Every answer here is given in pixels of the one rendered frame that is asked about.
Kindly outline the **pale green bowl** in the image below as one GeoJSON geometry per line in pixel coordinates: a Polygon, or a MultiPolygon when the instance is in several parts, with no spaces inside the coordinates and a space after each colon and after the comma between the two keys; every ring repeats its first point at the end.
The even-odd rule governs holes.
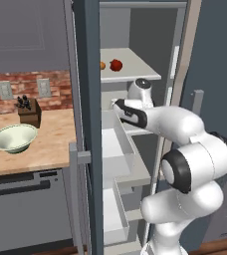
{"type": "Polygon", "coordinates": [[[30,146],[37,134],[38,130],[27,124],[3,127],[0,129],[0,150],[20,153],[30,146]]]}

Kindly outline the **red bell pepper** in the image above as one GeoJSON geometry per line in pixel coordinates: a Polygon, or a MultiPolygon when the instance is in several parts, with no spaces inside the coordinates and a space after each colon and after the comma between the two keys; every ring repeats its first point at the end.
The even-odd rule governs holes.
{"type": "Polygon", "coordinates": [[[119,72],[122,69],[122,62],[120,60],[113,59],[111,61],[110,68],[114,72],[119,72]]]}

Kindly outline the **white freezer drawer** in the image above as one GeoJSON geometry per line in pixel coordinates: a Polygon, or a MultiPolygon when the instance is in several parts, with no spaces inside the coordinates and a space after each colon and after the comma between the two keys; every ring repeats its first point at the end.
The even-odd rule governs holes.
{"type": "Polygon", "coordinates": [[[129,224],[115,179],[104,183],[104,244],[112,245],[127,240],[129,224]]]}
{"type": "Polygon", "coordinates": [[[134,150],[115,111],[102,111],[103,177],[130,175],[134,150]]]}

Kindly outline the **brown knife block with knives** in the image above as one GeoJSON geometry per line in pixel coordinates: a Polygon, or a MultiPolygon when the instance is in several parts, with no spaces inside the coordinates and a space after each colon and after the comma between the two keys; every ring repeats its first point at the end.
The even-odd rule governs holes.
{"type": "Polygon", "coordinates": [[[41,125],[42,110],[36,99],[28,98],[26,95],[17,98],[18,115],[21,124],[28,124],[39,128],[41,125]]]}

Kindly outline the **grey wall outlet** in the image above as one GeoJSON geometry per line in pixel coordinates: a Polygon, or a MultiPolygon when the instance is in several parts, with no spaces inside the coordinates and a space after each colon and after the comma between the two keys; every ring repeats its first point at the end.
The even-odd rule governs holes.
{"type": "Polygon", "coordinates": [[[40,98],[50,98],[52,96],[49,79],[38,79],[37,86],[40,98]]]}
{"type": "Polygon", "coordinates": [[[9,81],[0,81],[0,98],[2,100],[12,100],[13,93],[9,81]]]}

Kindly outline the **grey dishwasher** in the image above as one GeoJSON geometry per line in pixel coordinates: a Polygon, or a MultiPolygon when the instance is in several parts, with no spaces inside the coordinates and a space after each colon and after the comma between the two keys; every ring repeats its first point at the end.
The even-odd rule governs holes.
{"type": "Polygon", "coordinates": [[[59,169],[0,175],[0,252],[71,239],[59,169]]]}

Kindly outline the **grey fridge with freezer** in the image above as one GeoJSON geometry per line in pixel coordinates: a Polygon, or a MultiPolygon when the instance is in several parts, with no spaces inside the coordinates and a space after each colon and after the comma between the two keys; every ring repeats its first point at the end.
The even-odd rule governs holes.
{"type": "MultiPolygon", "coordinates": [[[[168,105],[180,49],[187,3],[111,1],[100,4],[101,49],[130,48],[161,75],[151,82],[156,105],[168,105]]],[[[102,110],[111,111],[114,98],[126,98],[133,81],[102,83],[102,110]]],[[[139,127],[121,123],[134,150],[130,175],[115,177],[129,224],[127,240],[105,245],[104,255],[139,255],[148,225],[140,215],[140,201],[155,190],[164,139],[139,127]]]]}

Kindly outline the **dark grey fridge door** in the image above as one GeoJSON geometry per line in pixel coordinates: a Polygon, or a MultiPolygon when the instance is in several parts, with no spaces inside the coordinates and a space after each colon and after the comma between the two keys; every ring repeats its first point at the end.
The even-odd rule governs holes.
{"type": "MultiPolygon", "coordinates": [[[[194,90],[204,91],[200,116],[206,129],[227,137],[227,0],[202,0],[181,97],[184,108],[191,108],[194,90]]],[[[218,180],[222,189],[226,182],[227,175],[218,180]]],[[[194,251],[204,242],[215,213],[193,221],[183,231],[180,242],[186,251],[194,251]]]]}

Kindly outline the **white freezer shelf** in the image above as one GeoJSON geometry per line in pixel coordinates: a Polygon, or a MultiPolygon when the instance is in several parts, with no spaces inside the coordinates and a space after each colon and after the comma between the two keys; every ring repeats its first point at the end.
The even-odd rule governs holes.
{"type": "Polygon", "coordinates": [[[161,79],[161,75],[130,48],[101,49],[101,61],[106,64],[106,68],[101,71],[102,83],[129,82],[137,78],[161,79]],[[122,69],[119,72],[110,69],[110,61],[113,59],[122,62],[122,69]]]}

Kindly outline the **grey wall cupboard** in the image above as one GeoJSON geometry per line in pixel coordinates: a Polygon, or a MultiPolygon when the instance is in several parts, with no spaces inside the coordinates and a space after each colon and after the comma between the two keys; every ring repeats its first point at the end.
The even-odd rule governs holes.
{"type": "Polygon", "coordinates": [[[0,73],[69,68],[63,0],[0,0],[0,73]]]}

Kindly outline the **dark grey freezer door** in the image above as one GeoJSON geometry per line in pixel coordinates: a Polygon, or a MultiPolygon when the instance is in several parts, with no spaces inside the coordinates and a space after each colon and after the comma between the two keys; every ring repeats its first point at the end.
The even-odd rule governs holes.
{"type": "Polygon", "coordinates": [[[74,0],[80,96],[88,166],[91,254],[104,255],[100,0],[74,0]]]}

